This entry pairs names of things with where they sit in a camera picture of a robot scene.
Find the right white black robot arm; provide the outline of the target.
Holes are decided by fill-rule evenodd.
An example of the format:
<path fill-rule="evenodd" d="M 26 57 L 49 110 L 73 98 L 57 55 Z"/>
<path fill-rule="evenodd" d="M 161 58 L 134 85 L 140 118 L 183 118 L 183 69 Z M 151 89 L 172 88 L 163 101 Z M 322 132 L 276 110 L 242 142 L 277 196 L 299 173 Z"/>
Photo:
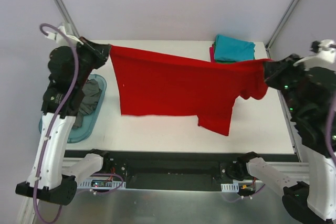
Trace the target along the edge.
<path fill-rule="evenodd" d="M 281 92 L 307 155 L 309 180 L 298 181 L 255 152 L 237 160 L 236 173 L 262 181 L 300 223 L 335 221 L 335 72 L 296 54 L 264 63 L 265 84 Z"/>

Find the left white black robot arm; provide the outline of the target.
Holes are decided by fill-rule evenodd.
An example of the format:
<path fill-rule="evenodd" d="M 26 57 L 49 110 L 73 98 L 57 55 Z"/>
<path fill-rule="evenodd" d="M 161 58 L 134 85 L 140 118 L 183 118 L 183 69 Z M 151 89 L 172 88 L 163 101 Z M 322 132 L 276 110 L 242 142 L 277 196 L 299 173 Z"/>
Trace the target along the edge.
<path fill-rule="evenodd" d="M 108 152 L 96 149 L 70 168 L 62 168 L 68 137 L 84 98 L 82 88 L 92 70 L 107 62 L 110 49 L 110 44 L 96 44 L 82 37 L 74 49 L 60 46 L 50 53 L 37 156 L 27 180 L 17 184 L 16 194 L 66 206 L 85 179 L 94 173 L 110 173 Z"/>

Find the red t shirt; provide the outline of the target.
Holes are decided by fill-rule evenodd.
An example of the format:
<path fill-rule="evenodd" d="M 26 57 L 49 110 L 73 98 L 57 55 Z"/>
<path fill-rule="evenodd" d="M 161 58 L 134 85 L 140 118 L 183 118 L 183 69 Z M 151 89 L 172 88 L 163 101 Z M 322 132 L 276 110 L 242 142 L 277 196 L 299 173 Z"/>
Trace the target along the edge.
<path fill-rule="evenodd" d="M 110 57 L 123 115 L 196 116 L 228 135 L 237 97 L 262 99 L 267 59 L 220 64 L 112 46 Z"/>

